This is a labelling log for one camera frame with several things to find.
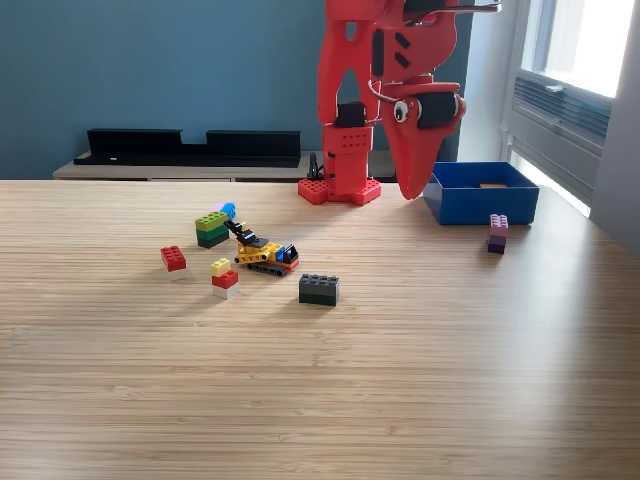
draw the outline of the black shelf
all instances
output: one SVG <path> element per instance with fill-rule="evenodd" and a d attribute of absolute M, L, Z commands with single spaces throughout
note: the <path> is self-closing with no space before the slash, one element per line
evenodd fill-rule
<path fill-rule="evenodd" d="M 206 144 L 182 143 L 182 130 L 92 129 L 91 154 L 75 165 L 297 168 L 300 132 L 210 130 Z"/>

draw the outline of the yellow lego brick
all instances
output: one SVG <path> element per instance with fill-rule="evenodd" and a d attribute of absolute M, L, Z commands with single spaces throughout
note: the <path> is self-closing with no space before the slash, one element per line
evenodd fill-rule
<path fill-rule="evenodd" d="M 279 245 L 273 242 L 267 243 L 262 248 L 243 247 L 242 244 L 240 244 L 240 246 L 238 247 L 238 257 L 236 258 L 236 263 L 256 263 L 256 262 L 266 262 L 267 260 L 275 261 L 276 252 L 280 250 L 281 247 L 282 245 Z M 253 257 L 256 257 L 256 258 L 266 257 L 266 258 L 264 260 L 257 260 L 257 261 L 248 260 Z M 238 258 L 247 259 L 247 261 L 238 262 L 237 261 Z"/>
<path fill-rule="evenodd" d="M 211 276 L 220 277 L 231 270 L 231 262 L 226 258 L 221 258 L 216 263 L 211 265 Z"/>
<path fill-rule="evenodd" d="M 201 232 L 210 232 L 211 230 L 221 227 L 228 219 L 229 217 L 226 213 L 213 212 L 196 220 L 196 229 Z"/>
<path fill-rule="evenodd" d="M 282 245 L 277 243 L 268 243 L 266 247 L 264 247 L 269 252 L 269 261 L 276 261 L 276 252 L 282 248 Z"/>
<path fill-rule="evenodd" d="M 258 253 L 258 254 L 249 254 L 249 253 L 238 253 L 236 257 L 236 263 L 240 265 L 245 265 L 247 263 L 260 263 L 266 262 L 269 259 L 269 252 Z"/>

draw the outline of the lime green lego brick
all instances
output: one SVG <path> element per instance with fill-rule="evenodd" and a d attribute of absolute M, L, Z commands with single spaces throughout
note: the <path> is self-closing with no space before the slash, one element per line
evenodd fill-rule
<path fill-rule="evenodd" d="M 196 220 L 196 229 L 202 232 L 210 232 L 216 228 L 223 226 L 224 222 L 229 219 L 226 213 L 213 212 Z"/>
<path fill-rule="evenodd" d="M 202 247 L 202 248 L 213 248 L 217 245 L 220 245 L 223 242 L 226 242 L 227 240 L 229 240 L 229 231 L 227 230 L 226 233 L 223 233 L 222 235 L 213 238 L 211 240 L 203 240 L 203 239 L 198 239 L 198 246 Z"/>
<path fill-rule="evenodd" d="M 208 232 L 204 232 L 202 230 L 196 229 L 196 236 L 198 237 L 198 240 L 212 240 L 216 237 L 219 237 L 220 235 L 225 234 L 228 231 L 229 229 L 224 225 L 221 227 L 214 228 L 213 230 L 210 230 Z"/>

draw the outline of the pink lego brick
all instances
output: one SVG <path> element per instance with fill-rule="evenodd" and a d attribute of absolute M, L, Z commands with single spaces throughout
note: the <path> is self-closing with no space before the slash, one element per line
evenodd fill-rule
<path fill-rule="evenodd" d="M 505 215 L 491 215 L 489 220 L 489 236 L 504 238 L 509 236 L 509 221 Z"/>

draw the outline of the green lego brick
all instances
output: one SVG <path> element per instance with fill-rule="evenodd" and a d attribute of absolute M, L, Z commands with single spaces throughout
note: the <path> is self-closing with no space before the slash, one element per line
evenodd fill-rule
<path fill-rule="evenodd" d="M 221 227 L 214 228 L 209 232 L 204 232 L 202 230 L 196 229 L 196 236 L 198 237 L 198 240 L 213 240 L 214 238 L 219 237 L 220 235 L 224 235 L 227 232 L 229 232 L 229 229 L 223 225 Z"/>
<path fill-rule="evenodd" d="M 210 232 L 211 230 L 222 227 L 228 219 L 229 217 L 226 213 L 213 212 L 196 220 L 196 229 L 202 232 Z"/>
<path fill-rule="evenodd" d="M 198 239 L 198 246 L 202 248 L 213 248 L 216 245 L 220 245 L 221 243 L 229 240 L 229 231 L 227 230 L 222 235 L 217 236 L 216 238 L 212 238 L 211 240 Z"/>
<path fill-rule="evenodd" d="M 335 307 L 338 305 L 337 297 L 329 297 L 326 295 L 311 295 L 309 293 L 300 294 L 300 303 L 310 303 L 312 305 L 326 305 L 328 307 Z"/>

